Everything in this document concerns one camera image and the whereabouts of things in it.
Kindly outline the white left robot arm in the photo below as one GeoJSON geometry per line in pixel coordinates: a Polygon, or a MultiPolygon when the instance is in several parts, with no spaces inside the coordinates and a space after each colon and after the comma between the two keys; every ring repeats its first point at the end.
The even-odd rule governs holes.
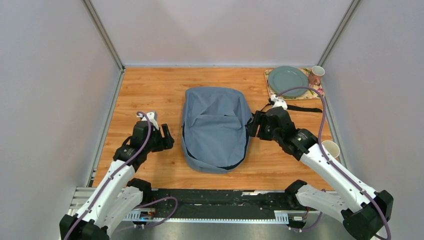
{"type": "Polygon", "coordinates": [[[169,150],[174,139],[167,124],[139,120],[132,135],[115,151],[113,161],[100,184],[73,215],[59,222],[63,240],[108,240],[125,216],[137,206],[153,201],[151,184],[134,175],[149,153],[169,150]]]}

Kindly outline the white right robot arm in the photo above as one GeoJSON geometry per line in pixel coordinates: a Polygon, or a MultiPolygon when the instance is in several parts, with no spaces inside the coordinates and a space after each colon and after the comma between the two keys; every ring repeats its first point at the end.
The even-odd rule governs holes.
{"type": "Polygon", "coordinates": [[[321,191],[302,180],[286,188],[286,205],[293,210],[310,207],[342,223],[356,240],[370,240],[385,228],[391,239],[388,222],[394,198],[387,191],[376,191],[339,163],[322,146],[319,139],[304,128],[297,128],[289,113],[281,106],[266,112],[256,111],[247,122],[251,137],[275,141],[297,161],[319,174],[336,195],[321,191]]]}

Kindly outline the blue-grey student backpack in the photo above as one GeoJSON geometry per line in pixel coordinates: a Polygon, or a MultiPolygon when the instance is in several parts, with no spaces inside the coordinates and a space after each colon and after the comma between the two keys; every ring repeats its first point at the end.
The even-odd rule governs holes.
{"type": "MultiPolygon", "coordinates": [[[[288,110],[322,112],[288,105],[288,110]]],[[[193,87],[185,92],[182,150],[187,164],[203,173],[225,174],[246,158],[250,141],[247,123],[253,114],[245,96],[227,87],[193,87]]]]}

